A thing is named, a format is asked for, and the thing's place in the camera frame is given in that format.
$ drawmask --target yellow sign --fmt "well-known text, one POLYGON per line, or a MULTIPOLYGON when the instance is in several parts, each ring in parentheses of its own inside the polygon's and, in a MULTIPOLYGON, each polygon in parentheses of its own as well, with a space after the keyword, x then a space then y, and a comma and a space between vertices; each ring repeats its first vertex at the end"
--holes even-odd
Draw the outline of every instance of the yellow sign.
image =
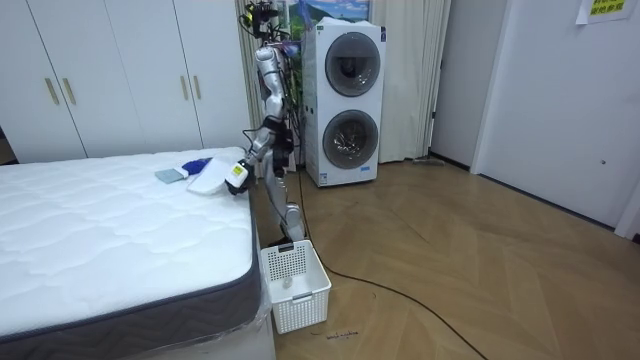
POLYGON ((239 166, 239 165, 236 165, 233 168, 233 173, 236 174, 236 175, 242 174, 243 171, 244 171, 244 168, 242 166, 239 166))
POLYGON ((604 15, 622 11, 625 0, 593 0, 591 15, 604 15))

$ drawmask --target gold door handle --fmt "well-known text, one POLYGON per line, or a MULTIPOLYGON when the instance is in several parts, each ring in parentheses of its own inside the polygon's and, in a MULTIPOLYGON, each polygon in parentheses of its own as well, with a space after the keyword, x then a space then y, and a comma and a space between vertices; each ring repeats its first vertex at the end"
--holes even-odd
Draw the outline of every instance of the gold door handle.
POLYGON ((67 78, 63 78, 62 82, 64 82, 64 87, 67 89, 67 95, 69 95, 69 101, 75 105, 76 98, 73 96, 73 91, 71 91, 71 85, 69 85, 69 80, 67 78))
POLYGON ((58 95, 56 95, 56 90, 53 88, 51 79, 45 78, 44 81, 47 83, 47 87, 49 88, 49 94, 51 94, 51 100, 53 100, 54 104, 60 105, 60 100, 58 100, 58 95))
POLYGON ((187 83, 184 82, 184 76, 180 76, 180 82, 182 83, 182 95, 185 100, 189 100, 189 94, 187 94, 187 83))
POLYGON ((200 100, 200 82, 198 82, 198 76, 193 77, 193 83, 196 85, 196 96, 200 100))

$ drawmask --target mattress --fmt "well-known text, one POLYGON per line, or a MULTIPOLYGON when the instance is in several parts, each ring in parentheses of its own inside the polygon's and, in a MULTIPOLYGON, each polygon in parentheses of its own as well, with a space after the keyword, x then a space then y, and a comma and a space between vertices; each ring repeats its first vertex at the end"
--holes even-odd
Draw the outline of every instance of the mattress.
POLYGON ((154 172, 239 148, 0 167, 0 359, 118 359, 229 330, 261 298, 248 195, 154 172))

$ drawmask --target wooden floor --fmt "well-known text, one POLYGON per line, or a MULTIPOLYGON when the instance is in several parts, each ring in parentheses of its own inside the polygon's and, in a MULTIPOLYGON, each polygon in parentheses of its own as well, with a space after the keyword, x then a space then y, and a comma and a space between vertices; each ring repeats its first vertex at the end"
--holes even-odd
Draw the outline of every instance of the wooden floor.
MULTIPOLYGON (((382 165, 375 182, 329 189, 302 180, 330 267, 419 299, 489 359, 640 359, 640 246, 452 166, 382 165)), ((280 234, 256 195, 268 243, 280 234)), ((414 303, 331 281, 327 322, 276 335, 279 360, 480 359, 414 303)))

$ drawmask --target laundry basket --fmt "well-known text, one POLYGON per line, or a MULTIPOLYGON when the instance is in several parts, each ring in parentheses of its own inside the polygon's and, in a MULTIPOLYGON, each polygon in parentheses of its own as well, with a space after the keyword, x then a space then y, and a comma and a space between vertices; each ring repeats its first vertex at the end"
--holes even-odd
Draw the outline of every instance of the laundry basket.
POLYGON ((326 321, 331 281, 311 241, 270 247, 260 253, 278 334, 326 321))

